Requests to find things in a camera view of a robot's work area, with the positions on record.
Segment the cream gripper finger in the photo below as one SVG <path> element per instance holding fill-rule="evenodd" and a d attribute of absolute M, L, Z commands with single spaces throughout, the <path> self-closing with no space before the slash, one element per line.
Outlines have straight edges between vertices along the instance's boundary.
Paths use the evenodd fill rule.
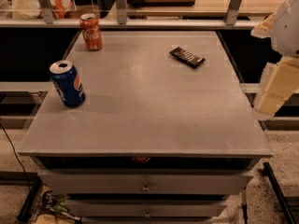
<path fill-rule="evenodd" d="M 257 120 L 271 119 L 298 90 L 298 58 L 282 57 L 278 63 L 268 63 L 262 72 L 252 116 Z"/>
<path fill-rule="evenodd" d="M 267 38 L 271 36 L 272 27 L 274 24 L 276 14 L 273 13 L 265 18 L 262 22 L 256 25 L 250 34 L 257 38 Z"/>

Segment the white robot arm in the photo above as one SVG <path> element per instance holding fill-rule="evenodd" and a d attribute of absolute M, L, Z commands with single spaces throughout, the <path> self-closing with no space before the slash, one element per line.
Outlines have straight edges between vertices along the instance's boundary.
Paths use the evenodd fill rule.
<path fill-rule="evenodd" d="M 269 37 L 272 50 L 281 55 L 263 69 L 251 112 L 257 120 L 268 120 L 299 90 L 299 0 L 286 0 L 250 34 Z"/>

